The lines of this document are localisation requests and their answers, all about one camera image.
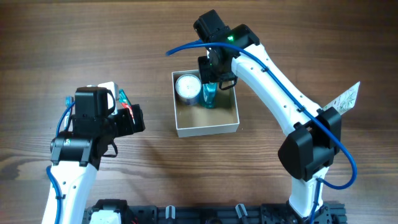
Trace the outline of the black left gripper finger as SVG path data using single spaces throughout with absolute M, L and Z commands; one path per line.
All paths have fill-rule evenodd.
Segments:
M 143 132 L 145 130 L 144 115 L 139 104 L 132 105 L 132 112 L 134 117 L 133 130 L 135 133 Z
M 134 134 L 132 117 L 128 109 L 118 110 L 118 113 L 115 115 L 115 123 L 117 129 L 116 137 Z

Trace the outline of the Colgate toothpaste tube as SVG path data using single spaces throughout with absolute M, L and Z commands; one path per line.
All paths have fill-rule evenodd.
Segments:
M 122 104 L 122 106 L 124 108 L 129 110 L 129 114 L 131 115 L 132 121 L 133 121 L 133 123 L 135 123 L 134 114 L 133 114 L 133 110 L 132 110 L 132 104 L 129 101 L 129 99 L 123 89 L 119 90 L 119 102 L 120 102 L 120 104 Z

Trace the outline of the blue mouthwash bottle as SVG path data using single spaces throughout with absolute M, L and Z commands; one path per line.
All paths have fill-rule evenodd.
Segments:
M 217 83 L 202 84 L 201 89 L 201 105 L 205 108 L 215 107 L 215 96 L 217 92 Z

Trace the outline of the cotton swab round container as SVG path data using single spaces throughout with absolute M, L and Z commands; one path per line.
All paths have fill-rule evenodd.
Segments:
M 201 81 L 193 74 L 180 76 L 175 83 L 179 100 L 185 105 L 195 105 L 200 100 Z

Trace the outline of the white patterned tube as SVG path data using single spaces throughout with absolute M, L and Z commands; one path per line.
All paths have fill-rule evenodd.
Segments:
M 326 111 L 329 108 L 334 108 L 340 115 L 343 115 L 347 111 L 354 108 L 360 83 L 361 82 L 357 82 L 340 96 L 329 102 L 323 107 L 323 110 Z

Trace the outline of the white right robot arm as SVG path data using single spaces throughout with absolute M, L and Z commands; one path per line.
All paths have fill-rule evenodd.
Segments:
M 286 139 L 278 158 L 292 177 L 290 208 L 309 221 L 321 208 L 323 183 L 334 157 L 340 152 L 341 116 L 324 110 L 305 97 L 269 58 L 258 36 L 246 25 L 225 25 L 216 11 L 201 15 L 193 25 L 200 46 L 203 83 L 224 83 L 232 88 L 239 80 L 247 84 L 277 120 Z

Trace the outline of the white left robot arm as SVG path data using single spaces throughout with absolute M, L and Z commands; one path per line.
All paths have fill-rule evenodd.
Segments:
M 124 90 L 77 88 L 50 143 L 49 196 L 42 223 L 81 223 L 102 158 L 114 158 L 114 140 L 145 130 L 143 112 Z

